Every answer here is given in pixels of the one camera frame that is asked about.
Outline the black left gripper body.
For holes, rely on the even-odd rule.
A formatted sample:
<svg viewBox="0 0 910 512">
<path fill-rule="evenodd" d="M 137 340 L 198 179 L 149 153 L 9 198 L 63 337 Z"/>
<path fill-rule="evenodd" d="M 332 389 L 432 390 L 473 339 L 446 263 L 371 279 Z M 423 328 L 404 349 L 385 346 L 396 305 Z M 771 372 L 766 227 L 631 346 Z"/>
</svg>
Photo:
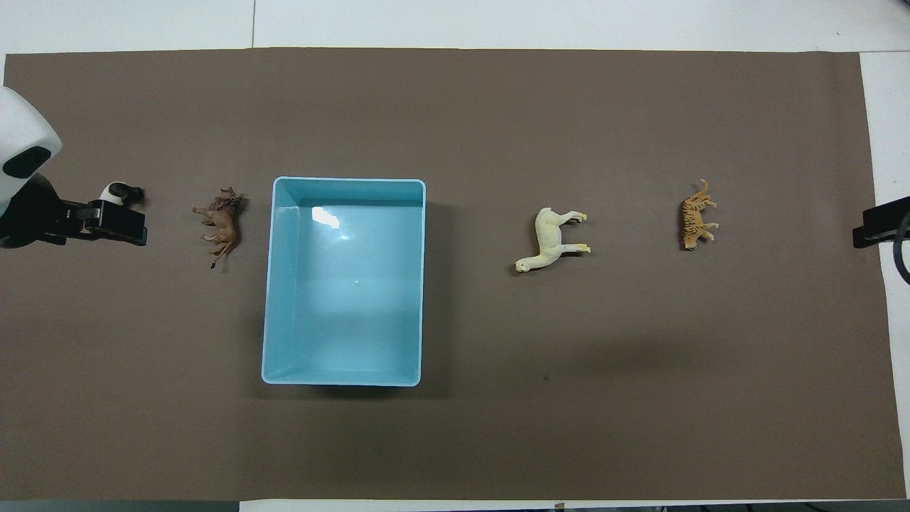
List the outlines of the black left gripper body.
<svg viewBox="0 0 910 512">
<path fill-rule="evenodd" d="M 82 231 L 85 221 L 78 217 L 85 211 L 87 204 L 62 200 L 49 179 L 36 173 L 13 195 L 2 214 L 1 246 L 16 249 L 33 242 L 65 245 L 70 238 L 93 242 L 95 236 Z"/>
</svg>

